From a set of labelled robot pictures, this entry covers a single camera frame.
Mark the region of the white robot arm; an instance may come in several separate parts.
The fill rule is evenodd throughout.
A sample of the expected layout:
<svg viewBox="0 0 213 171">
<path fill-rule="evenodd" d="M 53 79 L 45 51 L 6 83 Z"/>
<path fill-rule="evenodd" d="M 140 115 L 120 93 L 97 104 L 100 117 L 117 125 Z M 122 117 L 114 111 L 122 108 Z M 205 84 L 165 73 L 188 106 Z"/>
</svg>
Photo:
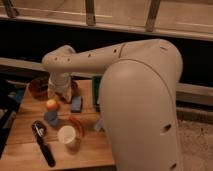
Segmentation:
<svg viewBox="0 0 213 171">
<path fill-rule="evenodd" d="M 100 74 L 100 112 L 117 171 L 183 171 L 176 86 L 183 70 L 169 41 L 131 41 L 77 53 L 47 53 L 48 95 L 71 99 L 73 72 Z"/>
</svg>

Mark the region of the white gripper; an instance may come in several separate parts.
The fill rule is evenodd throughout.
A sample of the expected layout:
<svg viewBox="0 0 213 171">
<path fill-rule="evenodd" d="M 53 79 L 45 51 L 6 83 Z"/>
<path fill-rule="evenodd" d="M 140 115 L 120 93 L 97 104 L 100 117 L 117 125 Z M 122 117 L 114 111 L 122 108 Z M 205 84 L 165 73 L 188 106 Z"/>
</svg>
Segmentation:
<svg viewBox="0 0 213 171">
<path fill-rule="evenodd" d="M 68 74 L 51 74 L 48 81 L 48 98 L 60 93 L 67 103 L 71 102 L 71 77 Z"/>
</svg>

